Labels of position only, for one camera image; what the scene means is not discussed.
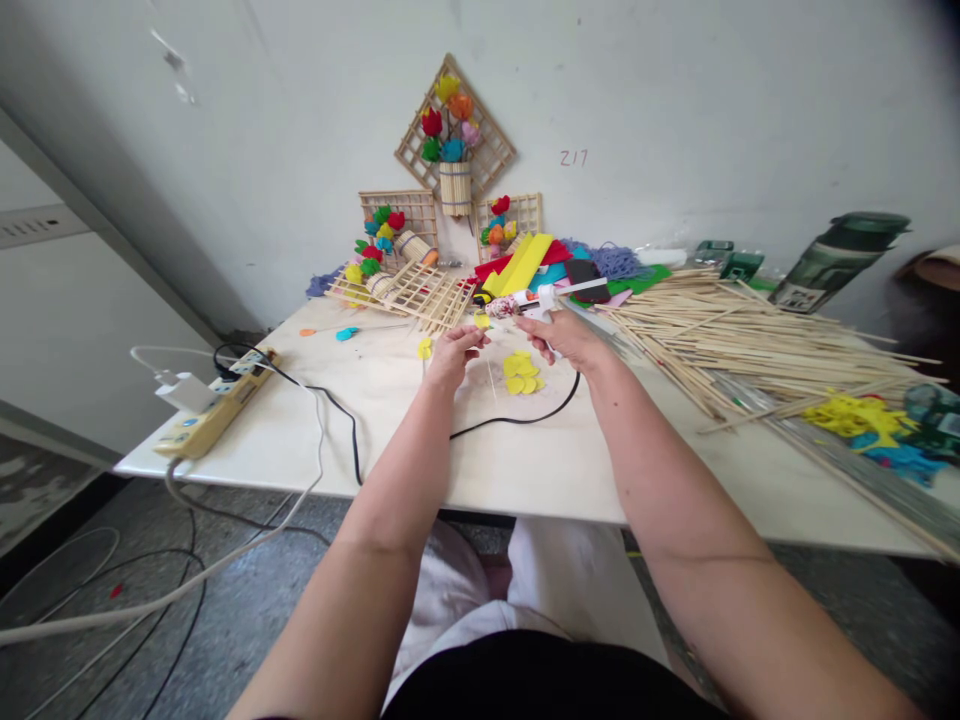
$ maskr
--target purple yarn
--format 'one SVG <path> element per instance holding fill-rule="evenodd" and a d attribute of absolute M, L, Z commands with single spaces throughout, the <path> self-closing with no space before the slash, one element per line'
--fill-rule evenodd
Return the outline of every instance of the purple yarn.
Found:
<path fill-rule="evenodd" d="M 637 256 L 630 248 L 620 247 L 609 241 L 598 248 L 592 248 L 586 243 L 570 238 L 561 240 L 561 242 L 570 252 L 573 252 L 576 248 L 586 250 L 597 266 L 597 270 L 607 280 L 625 280 L 633 277 L 647 278 L 653 274 L 651 268 L 637 260 Z"/>
<path fill-rule="evenodd" d="M 343 270 L 344 266 L 341 265 L 332 273 L 327 275 L 314 275 L 310 278 L 310 287 L 307 288 L 307 297 L 322 297 L 327 290 L 330 289 L 330 286 L 333 285 L 333 281 L 337 279 L 337 275 Z"/>

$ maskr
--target red foam sheet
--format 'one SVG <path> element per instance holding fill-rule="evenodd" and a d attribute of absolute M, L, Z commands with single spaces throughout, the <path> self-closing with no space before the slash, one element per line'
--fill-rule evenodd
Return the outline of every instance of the red foam sheet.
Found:
<path fill-rule="evenodd" d="M 496 260 L 491 260 L 483 265 L 477 265 L 473 271 L 480 279 L 480 284 L 482 285 L 487 281 L 487 278 L 490 277 L 490 273 L 503 272 L 503 269 L 510 263 L 512 258 L 513 255 L 504 255 L 503 257 L 499 257 Z M 547 254 L 543 256 L 543 260 L 540 261 L 540 264 L 555 265 L 558 262 L 566 262 L 572 258 L 573 255 L 570 254 L 570 251 L 567 250 L 564 244 L 559 240 L 554 240 L 550 244 L 550 247 L 547 248 Z"/>

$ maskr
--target power strip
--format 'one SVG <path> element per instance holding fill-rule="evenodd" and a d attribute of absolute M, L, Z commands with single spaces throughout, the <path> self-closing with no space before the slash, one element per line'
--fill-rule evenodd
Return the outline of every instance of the power strip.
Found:
<path fill-rule="evenodd" d="M 280 355 L 276 350 L 264 348 L 264 352 L 270 362 L 280 365 Z M 219 397 L 199 415 L 178 418 L 170 423 L 153 446 L 153 451 L 165 457 L 180 457 L 186 460 L 199 460 L 210 452 L 210 448 L 246 407 L 253 394 L 274 374 L 265 367 L 254 364 L 263 362 L 263 359 L 261 353 L 251 350 L 237 360 L 230 369 L 240 375 L 240 379 L 227 382 L 218 378 L 210 383 L 210 389 Z"/>

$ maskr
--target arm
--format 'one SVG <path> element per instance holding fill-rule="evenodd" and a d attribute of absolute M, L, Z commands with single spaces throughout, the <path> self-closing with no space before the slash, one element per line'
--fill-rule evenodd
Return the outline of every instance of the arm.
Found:
<path fill-rule="evenodd" d="M 631 370 L 569 310 L 517 325 L 581 370 L 620 503 L 670 616 L 735 714 L 914 718 L 919 712 L 773 558 Z"/>
<path fill-rule="evenodd" d="M 437 342 L 413 404 L 230 720 L 375 718 L 410 618 L 420 557 L 447 493 L 453 395 L 489 339 Z"/>

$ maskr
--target black shirt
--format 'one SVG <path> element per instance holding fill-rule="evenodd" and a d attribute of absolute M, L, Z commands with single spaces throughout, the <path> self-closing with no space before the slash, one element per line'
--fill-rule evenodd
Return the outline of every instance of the black shirt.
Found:
<path fill-rule="evenodd" d="M 645 655 L 507 630 L 451 648 L 411 673 L 383 713 L 399 718 L 727 717 Z"/>

